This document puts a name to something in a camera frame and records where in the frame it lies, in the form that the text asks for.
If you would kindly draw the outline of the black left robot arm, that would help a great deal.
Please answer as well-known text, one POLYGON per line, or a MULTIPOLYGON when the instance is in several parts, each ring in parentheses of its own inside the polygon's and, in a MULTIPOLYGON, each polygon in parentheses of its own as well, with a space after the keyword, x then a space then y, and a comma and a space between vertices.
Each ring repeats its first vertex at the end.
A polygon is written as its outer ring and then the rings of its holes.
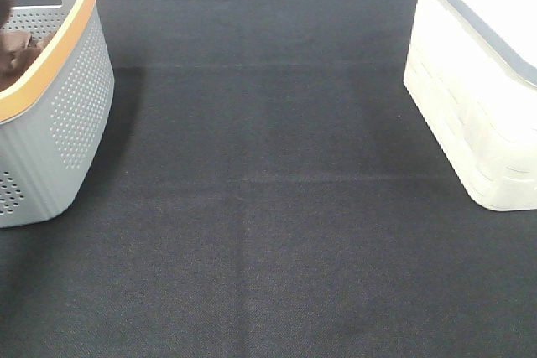
POLYGON ((0 25, 3 26, 11 13, 11 0, 0 0, 0 25))

